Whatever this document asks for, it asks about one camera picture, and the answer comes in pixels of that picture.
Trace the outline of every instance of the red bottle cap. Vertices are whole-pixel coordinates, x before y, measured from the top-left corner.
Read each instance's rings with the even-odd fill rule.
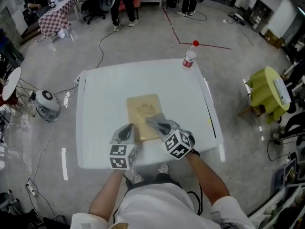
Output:
[[[193,41],[193,45],[194,45],[195,47],[198,47],[199,42],[198,42],[198,41]]]

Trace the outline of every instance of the power strip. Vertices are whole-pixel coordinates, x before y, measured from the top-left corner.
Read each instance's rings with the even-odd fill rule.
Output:
[[[74,83],[77,84],[77,85],[80,83],[81,73],[80,73],[80,74],[75,78],[75,80],[74,80]]]
[[[34,185],[33,185],[33,182],[32,182],[31,180],[28,181],[27,187],[28,187],[28,190],[30,191],[30,193],[31,193],[34,197],[37,197],[37,196],[38,196],[37,191],[34,190]]]
[[[85,71],[87,71],[87,70],[89,70],[89,69],[92,70],[92,68],[87,68],[87,69],[85,69],[85,70],[82,70],[81,73],[83,73],[83,72],[85,72]],[[75,85],[78,85],[78,84],[80,83],[81,73],[75,78],[75,80],[74,80]]]

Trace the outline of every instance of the white robot vacuum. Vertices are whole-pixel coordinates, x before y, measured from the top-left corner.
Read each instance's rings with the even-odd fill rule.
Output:
[[[33,101],[38,114],[46,121],[53,122],[61,110],[58,99],[47,90],[33,92],[30,99]]]

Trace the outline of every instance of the tan book cover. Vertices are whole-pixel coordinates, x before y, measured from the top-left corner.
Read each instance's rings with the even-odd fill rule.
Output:
[[[129,123],[136,127],[136,140],[159,138],[156,131],[145,124],[145,118],[162,112],[157,94],[131,97],[126,100]]]

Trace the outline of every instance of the desk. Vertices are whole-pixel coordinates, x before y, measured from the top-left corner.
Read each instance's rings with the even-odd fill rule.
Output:
[[[77,0],[63,0],[39,18],[38,23],[44,38],[51,38],[54,33],[59,32],[61,29],[66,29],[71,25],[66,15],[72,6],[74,6],[75,13],[78,16]]]
[[[199,152],[223,143],[218,118],[207,83],[194,62],[182,59],[134,62],[84,71],[80,75],[76,111],[78,164],[87,169],[108,169],[110,140],[127,124],[126,99],[158,94],[162,112],[189,130]],[[138,143],[135,166],[172,160],[159,147],[160,139]]]

